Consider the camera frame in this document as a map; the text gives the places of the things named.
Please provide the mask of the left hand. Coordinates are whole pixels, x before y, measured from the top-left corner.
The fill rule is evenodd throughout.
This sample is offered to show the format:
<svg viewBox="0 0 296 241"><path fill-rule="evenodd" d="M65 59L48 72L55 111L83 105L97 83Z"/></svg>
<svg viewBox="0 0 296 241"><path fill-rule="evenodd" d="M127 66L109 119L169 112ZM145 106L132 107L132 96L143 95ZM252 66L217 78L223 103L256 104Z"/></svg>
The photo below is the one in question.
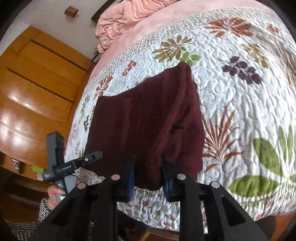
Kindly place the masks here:
<svg viewBox="0 0 296 241"><path fill-rule="evenodd" d="M65 194L65 191L58 185L53 184L48 187L47 192L48 192L48 206L51 209L55 209L59 204L57 195Z"/></svg>

